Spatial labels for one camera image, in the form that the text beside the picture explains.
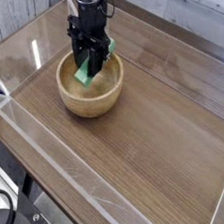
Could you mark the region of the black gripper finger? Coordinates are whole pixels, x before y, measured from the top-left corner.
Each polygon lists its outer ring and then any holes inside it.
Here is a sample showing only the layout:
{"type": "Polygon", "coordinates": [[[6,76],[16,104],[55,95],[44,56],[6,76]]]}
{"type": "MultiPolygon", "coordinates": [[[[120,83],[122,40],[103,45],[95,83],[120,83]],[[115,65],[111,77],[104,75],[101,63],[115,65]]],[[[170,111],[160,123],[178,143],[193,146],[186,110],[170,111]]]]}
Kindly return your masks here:
{"type": "Polygon", "coordinates": [[[91,48],[89,50],[88,76],[95,77],[103,66],[103,50],[101,48],[91,48]]]}
{"type": "Polygon", "coordinates": [[[77,67],[81,67],[82,63],[88,57],[89,41],[87,39],[72,38],[72,51],[77,67]]]}

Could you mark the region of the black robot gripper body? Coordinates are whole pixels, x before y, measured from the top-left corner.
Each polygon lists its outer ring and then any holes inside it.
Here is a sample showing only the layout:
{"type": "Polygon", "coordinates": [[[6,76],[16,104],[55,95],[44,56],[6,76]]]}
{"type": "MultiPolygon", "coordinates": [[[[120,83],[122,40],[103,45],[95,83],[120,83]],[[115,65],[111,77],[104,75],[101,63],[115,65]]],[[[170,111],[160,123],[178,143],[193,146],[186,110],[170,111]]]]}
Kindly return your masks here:
{"type": "Polygon", "coordinates": [[[68,16],[67,34],[72,38],[87,39],[89,50],[101,48],[103,50],[103,63],[109,54],[110,38],[105,31],[110,14],[107,13],[107,0],[77,0],[79,16],[68,16]]]}

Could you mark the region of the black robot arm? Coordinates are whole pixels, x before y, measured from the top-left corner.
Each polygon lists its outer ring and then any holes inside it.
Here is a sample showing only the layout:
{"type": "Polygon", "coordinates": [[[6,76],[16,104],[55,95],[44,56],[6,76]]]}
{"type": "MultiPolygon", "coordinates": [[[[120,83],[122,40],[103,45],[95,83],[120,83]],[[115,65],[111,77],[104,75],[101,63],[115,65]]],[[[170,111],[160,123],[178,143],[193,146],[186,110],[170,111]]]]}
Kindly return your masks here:
{"type": "Polygon", "coordinates": [[[110,50],[111,41],[105,28],[113,14],[108,13],[107,5],[108,0],[77,0],[78,16],[67,18],[76,66],[81,67],[88,60],[90,78],[99,73],[110,50]]]}

